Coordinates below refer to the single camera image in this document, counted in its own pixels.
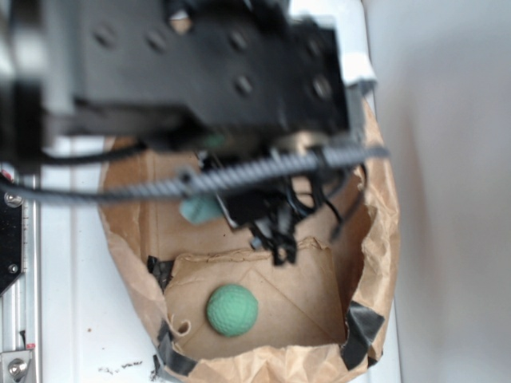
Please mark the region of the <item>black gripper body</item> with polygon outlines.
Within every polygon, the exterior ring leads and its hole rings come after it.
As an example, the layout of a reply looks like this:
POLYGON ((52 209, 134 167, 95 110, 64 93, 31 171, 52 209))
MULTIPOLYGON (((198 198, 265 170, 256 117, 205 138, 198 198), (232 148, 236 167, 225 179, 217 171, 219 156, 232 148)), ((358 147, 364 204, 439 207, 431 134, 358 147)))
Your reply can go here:
POLYGON ((330 239, 336 240, 363 200, 358 192, 345 212, 333 199, 355 169, 366 170, 361 151, 308 151, 276 154, 239 162, 213 155, 200 159, 199 196, 216 197, 233 230, 247 228, 255 249, 270 251, 276 266, 295 263, 296 228, 328 207, 335 217, 330 239))

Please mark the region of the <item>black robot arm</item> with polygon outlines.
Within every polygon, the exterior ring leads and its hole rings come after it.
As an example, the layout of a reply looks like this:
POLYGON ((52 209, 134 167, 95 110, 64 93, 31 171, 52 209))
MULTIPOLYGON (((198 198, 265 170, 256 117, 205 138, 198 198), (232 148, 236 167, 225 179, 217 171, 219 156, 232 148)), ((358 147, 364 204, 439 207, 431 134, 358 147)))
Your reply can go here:
POLYGON ((286 1, 4 1, 3 162, 34 173, 151 150, 200 168, 103 192, 1 189, 56 204, 205 197, 293 263, 296 226, 371 154, 364 95, 336 27, 286 1))

